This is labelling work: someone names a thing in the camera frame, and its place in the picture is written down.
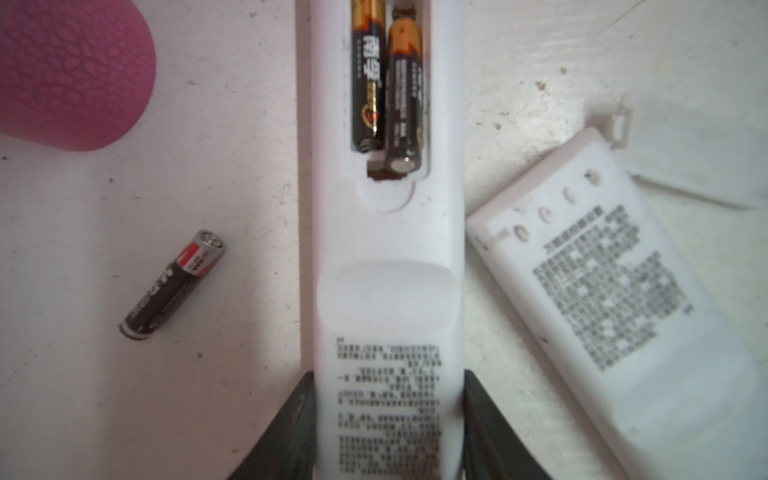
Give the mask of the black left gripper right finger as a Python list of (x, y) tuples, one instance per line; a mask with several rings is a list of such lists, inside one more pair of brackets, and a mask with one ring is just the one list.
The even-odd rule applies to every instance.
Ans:
[(466, 479), (551, 479), (469, 369), (465, 371), (463, 413), (463, 472)]

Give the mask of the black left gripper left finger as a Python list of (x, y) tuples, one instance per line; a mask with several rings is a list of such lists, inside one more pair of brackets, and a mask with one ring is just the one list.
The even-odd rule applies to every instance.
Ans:
[(299, 380), (230, 480), (309, 480), (316, 461), (314, 373)]

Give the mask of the white remote with back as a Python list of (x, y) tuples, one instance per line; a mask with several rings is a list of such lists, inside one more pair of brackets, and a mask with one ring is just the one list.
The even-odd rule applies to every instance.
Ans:
[(631, 478), (766, 477), (766, 373), (597, 130), (466, 229)]

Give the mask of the black red AAA battery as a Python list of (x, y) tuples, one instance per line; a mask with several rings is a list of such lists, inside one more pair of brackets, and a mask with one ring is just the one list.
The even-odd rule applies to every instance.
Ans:
[(227, 250), (224, 240), (210, 230), (199, 230), (119, 324), (131, 340), (151, 337), (175, 314)]

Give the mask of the white remote with coloured buttons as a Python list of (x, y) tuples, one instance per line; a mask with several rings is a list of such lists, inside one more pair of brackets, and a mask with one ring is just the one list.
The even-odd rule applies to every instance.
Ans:
[(378, 180), (352, 140), (352, 5), (312, 13), (317, 474), (458, 479), (464, 418), (464, 16), (416, 5), (421, 168)]

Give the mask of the gold black battery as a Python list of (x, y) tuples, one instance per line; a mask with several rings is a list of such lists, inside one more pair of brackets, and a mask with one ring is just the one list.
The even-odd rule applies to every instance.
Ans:
[(389, 32), (385, 168), (406, 176), (422, 165), (423, 48), (415, 18), (399, 16)]
[(362, 153), (380, 150), (384, 144), (385, 27), (385, 1), (352, 2), (352, 142), (355, 149)]

